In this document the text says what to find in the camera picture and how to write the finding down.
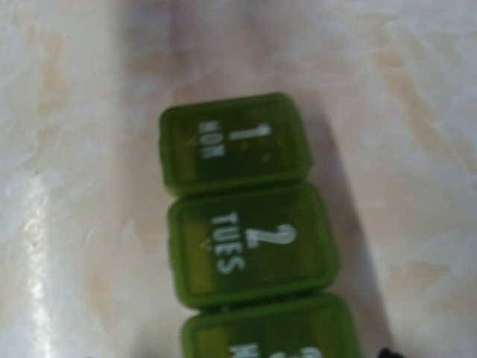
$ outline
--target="green plastic lid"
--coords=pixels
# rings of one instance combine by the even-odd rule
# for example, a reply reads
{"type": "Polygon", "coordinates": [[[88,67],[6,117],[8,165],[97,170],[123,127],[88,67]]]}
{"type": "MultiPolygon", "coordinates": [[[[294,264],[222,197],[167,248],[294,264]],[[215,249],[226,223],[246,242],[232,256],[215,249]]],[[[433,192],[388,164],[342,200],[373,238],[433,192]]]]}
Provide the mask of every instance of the green plastic lid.
{"type": "Polygon", "coordinates": [[[185,358],[361,358],[347,305],[334,295],[200,315],[182,332],[185,358]]]}
{"type": "Polygon", "coordinates": [[[279,93],[170,108],[160,136],[178,196],[303,179],[312,164],[297,108],[279,93]]]}
{"type": "Polygon", "coordinates": [[[169,227],[176,291],[189,307],[320,289],[338,272],[323,202],[307,183],[183,199],[169,227]]]}

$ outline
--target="translucent green plastic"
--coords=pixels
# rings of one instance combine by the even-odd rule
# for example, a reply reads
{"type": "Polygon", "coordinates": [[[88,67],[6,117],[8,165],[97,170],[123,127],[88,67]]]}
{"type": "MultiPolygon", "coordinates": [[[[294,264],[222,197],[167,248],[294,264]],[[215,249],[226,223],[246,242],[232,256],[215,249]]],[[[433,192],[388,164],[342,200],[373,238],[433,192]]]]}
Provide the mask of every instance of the translucent green plastic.
{"type": "Polygon", "coordinates": [[[183,199],[169,227],[176,291],[189,307],[321,289],[338,271],[323,202],[307,183],[183,199]]]}
{"type": "Polygon", "coordinates": [[[231,313],[183,327],[185,358],[361,358],[346,304],[320,295],[231,313]]]}
{"type": "Polygon", "coordinates": [[[173,107],[159,122],[164,182],[177,196],[299,180],[312,164],[283,94],[173,107]]]}

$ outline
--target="green pill organizer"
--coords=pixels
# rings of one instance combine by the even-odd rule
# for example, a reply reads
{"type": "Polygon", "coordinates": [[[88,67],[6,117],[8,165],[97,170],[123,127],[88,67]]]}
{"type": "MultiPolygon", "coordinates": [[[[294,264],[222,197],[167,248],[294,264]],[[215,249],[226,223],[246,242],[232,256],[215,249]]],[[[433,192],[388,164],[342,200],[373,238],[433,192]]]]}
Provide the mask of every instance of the green pill organizer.
{"type": "Polygon", "coordinates": [[[322,289],[338,272],[323,202],[307,183],[183,199],[168,220],[176,291],[189,307],[322,289]]]}
{"type": "Polygon", "coordinates": [[[199,315],[182,332],[185,358],[361,358],[353,319],[334,295],[199,315]]]}
{"type": "Polygon", "coordinates": [[[183,197],[304,179],[312,164],[283,94],[173,107],[159,121],[165,185],[183,197]]]}

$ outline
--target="number 2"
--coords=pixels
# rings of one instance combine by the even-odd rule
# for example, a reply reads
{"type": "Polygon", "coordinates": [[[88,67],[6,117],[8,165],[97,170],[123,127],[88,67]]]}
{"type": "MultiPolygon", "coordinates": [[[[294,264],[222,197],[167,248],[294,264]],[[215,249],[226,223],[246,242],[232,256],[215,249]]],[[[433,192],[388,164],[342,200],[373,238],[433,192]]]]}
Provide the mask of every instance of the number 2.
{"type": "Polygon", "coordinates": [[[247,229],[245,231],[248,248],[258,248],[260,242],[269,242],[275,245],[291,244],[297,237],[297,231],[288,224],[278,225],[277,232],[247,229]]]}

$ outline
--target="marble surface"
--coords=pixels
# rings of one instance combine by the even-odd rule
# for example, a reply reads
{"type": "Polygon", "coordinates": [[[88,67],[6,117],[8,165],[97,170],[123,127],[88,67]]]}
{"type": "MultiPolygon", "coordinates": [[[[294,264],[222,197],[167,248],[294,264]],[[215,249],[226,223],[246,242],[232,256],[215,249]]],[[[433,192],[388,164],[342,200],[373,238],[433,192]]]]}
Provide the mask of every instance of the marble surface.
{"type": "Polygon", "coordinates": [[[477,351],[475,0],[3,0],[0,357],[175,358],[157,117],[285,91],[366,357],[477,351]]]}

